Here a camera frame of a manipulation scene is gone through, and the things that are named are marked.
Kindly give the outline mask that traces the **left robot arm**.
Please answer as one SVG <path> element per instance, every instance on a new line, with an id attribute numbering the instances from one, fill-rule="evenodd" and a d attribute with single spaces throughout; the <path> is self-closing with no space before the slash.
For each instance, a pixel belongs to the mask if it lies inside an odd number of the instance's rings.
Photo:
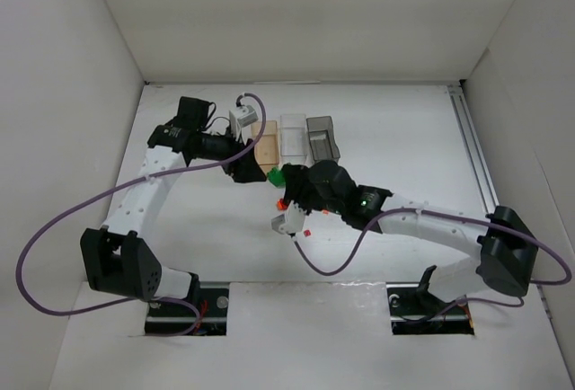
<path id="1" fill-rule="evenodd" d="M 199 303 L 198 275 L 163 266 L 148 244 L 170 190 L 196 159 L 221 167 L 236 183 L 266 179 L 255 160 L 253 139 L 242 137 L 243 129 L 257 122 L 256 110 L 236 102 L 226 130 L 217 134 L 208 130 L 215 108 L 213 102 L 181 97 L 176 115 L 156 126 L 147 140 L 139 182 L 128 186 L 100 228 L 84 231 L 80 247 L 92 290 L 143 302 L 171 298 Z"/>

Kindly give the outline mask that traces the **green square lego brick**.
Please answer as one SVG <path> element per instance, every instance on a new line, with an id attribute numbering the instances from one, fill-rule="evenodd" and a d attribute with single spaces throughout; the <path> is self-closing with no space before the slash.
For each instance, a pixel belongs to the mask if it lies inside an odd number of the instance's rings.
<path id="1" fill-rule="evenodd" d="M 278 167 L 273 167 L 268 171 L 267 180 L 276 188 L 284 188 L 286 186 L 284 174 Z"/>

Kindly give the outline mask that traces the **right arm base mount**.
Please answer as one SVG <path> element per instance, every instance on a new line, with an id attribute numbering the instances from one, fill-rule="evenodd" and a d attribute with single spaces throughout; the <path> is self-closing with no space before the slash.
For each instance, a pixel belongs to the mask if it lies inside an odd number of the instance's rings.
<path id="1" fill-rule="evenodd" d="M 452 306 L 429 293 L 436 266 L 423 272 L 417 284 L 391 284 L 387 287 L 390 324 L 393 335 L 474 335 L 466 304 Z"/>

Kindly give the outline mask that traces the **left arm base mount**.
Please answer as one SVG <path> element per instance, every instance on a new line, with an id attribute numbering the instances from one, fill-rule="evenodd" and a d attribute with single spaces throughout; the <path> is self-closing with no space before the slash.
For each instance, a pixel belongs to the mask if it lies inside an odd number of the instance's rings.
<path id="1" fill-rule="evenodd" d="M 228 282 L 202 282 L 198 315 L 184 305 L 153 303 L 146 312 L 145 335 L 226 336 L 229 289 Z"/>

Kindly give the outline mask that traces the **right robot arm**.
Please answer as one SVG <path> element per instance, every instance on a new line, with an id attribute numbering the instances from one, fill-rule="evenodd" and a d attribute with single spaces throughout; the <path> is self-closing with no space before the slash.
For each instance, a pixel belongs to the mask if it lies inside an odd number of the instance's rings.
<path id="1" fill-rule="evenodd" d="M 286 164 L 280 173 L 287 210 L 272 223 L 280 234 L 295 236 L 309 214 L 326 210 L 362 234 L 403 235 L 463 253 L 458 262 L 424 270 L 412 295 L 429 314 L 487 288 L 518 299 L 527 294 L 538 248 L 510 208 L 497 207 L 478 219 L 467 217 L 357 184 L 330 160 L 311 167 Z"/>

